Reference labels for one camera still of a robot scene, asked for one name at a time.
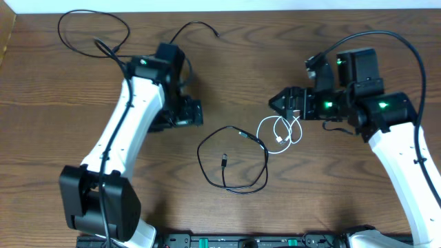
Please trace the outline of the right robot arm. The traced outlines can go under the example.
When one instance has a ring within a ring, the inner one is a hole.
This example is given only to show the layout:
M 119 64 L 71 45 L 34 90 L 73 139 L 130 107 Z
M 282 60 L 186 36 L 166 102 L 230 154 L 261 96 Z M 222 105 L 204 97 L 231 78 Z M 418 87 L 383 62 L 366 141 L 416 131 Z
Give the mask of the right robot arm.
M 440 172 L 427 147 L 417 113 L 403 92 L 385 93 L 376 51 L 361 48 L 336 55 L 340 89 L 324 58 L 307 62 L 313 87 L 286 87 L 269 100 L 291 121 L 347 121 L 378 157 L 411 228 L 412 247 L 440 246 Z

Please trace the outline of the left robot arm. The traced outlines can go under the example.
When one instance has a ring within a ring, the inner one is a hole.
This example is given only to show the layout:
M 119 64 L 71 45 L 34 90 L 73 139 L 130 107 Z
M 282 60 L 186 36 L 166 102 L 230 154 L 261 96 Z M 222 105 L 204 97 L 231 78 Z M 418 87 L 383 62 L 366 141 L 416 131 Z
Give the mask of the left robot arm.
M 101 137 L 79 166 L 59 177 L 69 228 L 104 239 L 103 247 L 153 247 L 156 229 L 141 218 L 132 186 L 136 158 L 150 132 L 202 125 L 201 102 L 182 94 L 187 58 L 177 45 L 161 43 L 152 56 L 122 62 L 102 40 L 95 46 L 123 73 L 121 94 Z

